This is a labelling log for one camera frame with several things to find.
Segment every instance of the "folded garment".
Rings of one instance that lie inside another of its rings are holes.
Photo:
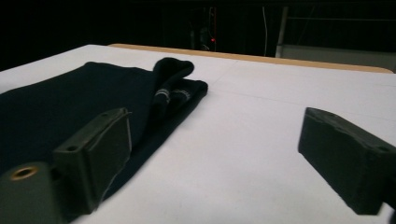
[[[53,164],[52,151],[97,115],[126,108],[132,153],[106,192],[122,187],[207,94],[184,77],[191,62],[158,61],[153,71],[86,63],[76,70],[0,94],[0,175],[32,161]]]

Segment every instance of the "white wire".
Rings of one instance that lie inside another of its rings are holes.
[[[264,7],[262,7],[262,16],[264,17],[264,28],[265,28],[265,45],[264,45],[264,57],[265,57],[267,55],[268,29],[267,29],[267,19],[265,18]]]

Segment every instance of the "white tabletop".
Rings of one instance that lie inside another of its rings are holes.
[[[298,153],[307,106],[396,145],[396,76],[89,45],[0,73],[0,92],[86,62],[194,63],[208,95],[118,193],[75,223],[388,223],[357,216]]]

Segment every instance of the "folded cloth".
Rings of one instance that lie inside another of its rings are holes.
[[[125,107],[132,154],[106,193],[128,181],[199,104],[207,84],[184,77],[191,62],[158,61],[153,71],[86,63],[76,70],[0,94],[0,175],[30,162],[53,163],[52,151],[97,115]]]

